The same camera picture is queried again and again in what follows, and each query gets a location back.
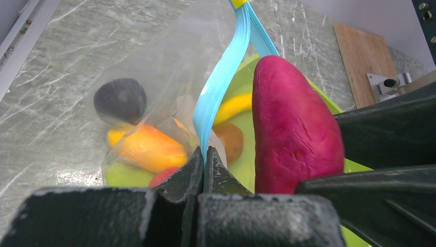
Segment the clear zip top bag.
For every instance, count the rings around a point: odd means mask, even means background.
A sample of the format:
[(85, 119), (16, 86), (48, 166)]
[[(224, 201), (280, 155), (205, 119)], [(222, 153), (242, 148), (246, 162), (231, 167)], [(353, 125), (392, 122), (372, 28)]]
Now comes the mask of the clear zip top bag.
[[(86, 104), (106, 135), (112, 128), (151, 125), (183, 145), (189, 159), (196, 149), (205, 154), (207, 147), (223, 147), (213, 131), (216, 113), (240, 64), (255, 54), (278, 50), (248, 1), (195, 1), (157, 37), (104, 71), (87, 91)], [(96, 90), (119, 78), (137, 80), (146, 92), (147, 109), (135, 125), (107, 123), (94, 108)], [(112, 163), (135, 166), (108, 147), (101, 163), (105, 185)]]

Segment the brown kiwi potato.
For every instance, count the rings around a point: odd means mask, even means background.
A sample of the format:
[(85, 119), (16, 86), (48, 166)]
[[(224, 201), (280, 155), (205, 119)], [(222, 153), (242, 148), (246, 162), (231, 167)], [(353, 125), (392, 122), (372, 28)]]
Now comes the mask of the brown kiwi potato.
[(244, 148), (242, 130), (231, 123), (223, 123), (213, 128), (213, 131), (224, 146), (227, 164), (238, 160)]

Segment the green pear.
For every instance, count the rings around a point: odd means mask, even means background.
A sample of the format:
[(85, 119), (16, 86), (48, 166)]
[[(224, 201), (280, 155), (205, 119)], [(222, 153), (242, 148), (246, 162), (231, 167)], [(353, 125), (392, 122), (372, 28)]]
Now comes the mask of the green pear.
[(104, 171), (109, 187), (148, 187), (155, 174), (135, 166), (114, 162)]

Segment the purple sweet potato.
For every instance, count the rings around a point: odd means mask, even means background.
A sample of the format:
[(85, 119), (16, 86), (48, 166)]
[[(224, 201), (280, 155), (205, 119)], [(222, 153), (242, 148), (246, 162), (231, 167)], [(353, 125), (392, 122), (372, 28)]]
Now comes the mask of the purple sweet potato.
[(343, 173), (338, 122), (301, 71), (262, 57), (252, 86), (256, 193), (293, 194), (301, 181)]

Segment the dark purple plum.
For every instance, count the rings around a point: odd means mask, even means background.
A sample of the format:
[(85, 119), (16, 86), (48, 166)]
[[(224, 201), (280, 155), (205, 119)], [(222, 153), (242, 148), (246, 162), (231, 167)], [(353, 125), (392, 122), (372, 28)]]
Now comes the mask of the dark purple plum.
[(98, 117), (110, 124), (137, 124), (147, 109), (147, 95), (133, 78), (119, 78), (103, 84), (93, 96)]

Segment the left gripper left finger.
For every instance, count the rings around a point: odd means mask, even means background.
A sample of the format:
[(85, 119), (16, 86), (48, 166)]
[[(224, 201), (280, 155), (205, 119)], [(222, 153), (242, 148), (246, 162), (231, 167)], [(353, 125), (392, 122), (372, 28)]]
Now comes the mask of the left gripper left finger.
[(203, 156), (157, 187), (46, 187), (20, 206), (1, 246), (194, 246)]

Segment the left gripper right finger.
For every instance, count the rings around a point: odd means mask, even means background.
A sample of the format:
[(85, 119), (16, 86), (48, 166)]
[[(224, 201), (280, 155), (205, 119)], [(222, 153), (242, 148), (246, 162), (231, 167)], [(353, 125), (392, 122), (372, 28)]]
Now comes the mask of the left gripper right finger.
[(315, 195), (250, 193), (210, 147), (198, 196), (198, 246), (345, 246), (333, 204)]

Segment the orange mango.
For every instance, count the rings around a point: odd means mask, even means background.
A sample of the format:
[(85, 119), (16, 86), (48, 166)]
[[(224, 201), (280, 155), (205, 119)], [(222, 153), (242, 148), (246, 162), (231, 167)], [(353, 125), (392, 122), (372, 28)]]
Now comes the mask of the orange mango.
[(183, 145), (151, 125), (112, 128), (106, 138), (121, 158), (155, 174), (179, 168), (188, 160)]

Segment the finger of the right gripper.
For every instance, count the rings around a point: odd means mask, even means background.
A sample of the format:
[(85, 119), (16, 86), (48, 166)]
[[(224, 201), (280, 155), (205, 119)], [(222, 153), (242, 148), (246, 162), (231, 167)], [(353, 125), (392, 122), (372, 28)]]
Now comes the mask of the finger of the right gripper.
[(435, 166), (305, 180), (296, 193), (330, 200), (341, 224), (371, 246), (435, 246)]
[(435, 83), (335, 118), (349, 160), (372, 169), (435, 164)]

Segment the red apple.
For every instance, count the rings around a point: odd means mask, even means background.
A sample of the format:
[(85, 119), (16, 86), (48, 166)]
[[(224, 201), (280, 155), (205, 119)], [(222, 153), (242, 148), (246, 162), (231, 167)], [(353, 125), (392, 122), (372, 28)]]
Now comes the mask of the red apple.
[(155, 175), (149, 182), (149, 187), (156, 187), (175, 173), (179, 167), (170, 167)]

